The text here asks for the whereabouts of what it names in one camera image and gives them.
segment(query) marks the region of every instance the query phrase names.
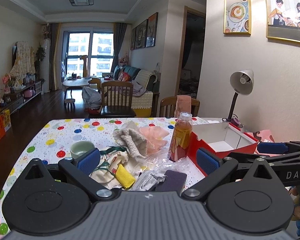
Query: black picture frame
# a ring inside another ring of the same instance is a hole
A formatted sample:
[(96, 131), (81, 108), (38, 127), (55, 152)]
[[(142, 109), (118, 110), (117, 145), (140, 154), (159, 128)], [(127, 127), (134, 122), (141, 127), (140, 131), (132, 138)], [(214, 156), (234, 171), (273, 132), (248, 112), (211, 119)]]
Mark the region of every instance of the black picture frame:
[(148, 18), (146, 47), (154, 47), (157, 39), (157, 18), (159, 13), (156, 12)]
[(134, 28), (131, 32), (130, 50), (134, 50), (135, 39), (136, 39), (136, 28)]
[(146, 47), (148, 19), (140, 23), (136, 27), (136, 38), (134, 43), (134, 49), (142, 49)]

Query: polka dot tablecloth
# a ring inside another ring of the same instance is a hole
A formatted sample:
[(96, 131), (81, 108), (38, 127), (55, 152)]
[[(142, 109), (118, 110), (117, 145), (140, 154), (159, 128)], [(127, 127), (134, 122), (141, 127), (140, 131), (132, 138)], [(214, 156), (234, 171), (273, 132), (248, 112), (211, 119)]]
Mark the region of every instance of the polka dot tablecloth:
[[(113, 131), (131, 120), (139, 127), (160, 126), (167, 130), (169, 135), (164, 139), (168, 144), (164, 148), (169, 147), (176, 121), (174, 118), (64, 119), (52, 120), (46, 124), (23, 151), (0, 193), (0, 239), (10, 231), (2, 215), (2, 201), (31, 159), (40, 158), (45, 164), (58, 163), (60, 159), (71, 156), (70, 146), (80, 140), (91, 141), (100, 150), (117, 146), (112, 136)], [(194, 117), (192, 121), (194, 125), (207, 123), (199, 117)], [(188, 175), (186, 188), (204, 178), (191, 160), (187, 161), (189, 168), (185, 171)]]

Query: plastic bottle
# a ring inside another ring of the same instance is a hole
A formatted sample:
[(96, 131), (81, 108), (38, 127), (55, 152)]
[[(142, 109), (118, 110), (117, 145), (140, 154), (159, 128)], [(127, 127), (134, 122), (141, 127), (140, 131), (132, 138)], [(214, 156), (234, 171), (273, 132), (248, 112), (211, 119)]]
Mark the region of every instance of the plastic bottle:
[(176, 162), (177, 160), (186, 157), (189, 148), (191, 132), (192, 114), (181, 112), (179, 119), (174, 126), (170, 144), (170, 160)]

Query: black chair seat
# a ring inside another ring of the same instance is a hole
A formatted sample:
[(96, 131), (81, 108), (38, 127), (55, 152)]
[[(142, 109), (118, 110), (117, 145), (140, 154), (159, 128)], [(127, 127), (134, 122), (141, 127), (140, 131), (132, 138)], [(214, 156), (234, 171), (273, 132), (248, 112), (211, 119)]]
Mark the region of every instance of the black chair seat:
[(135, 117), (136, 113), (128, 106), (104, 106), (101, 116), (105, 118), (129, 118)]

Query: gray bag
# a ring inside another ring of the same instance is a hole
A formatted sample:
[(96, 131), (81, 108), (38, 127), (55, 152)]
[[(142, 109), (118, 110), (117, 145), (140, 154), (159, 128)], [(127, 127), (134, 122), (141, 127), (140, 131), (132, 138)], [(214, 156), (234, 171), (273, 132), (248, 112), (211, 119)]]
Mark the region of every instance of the gray bag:
[(100, 109), (102, 105), (101, 95), (90, 87), (82, 88), (82, 98), (84, 102), (84, 108)]

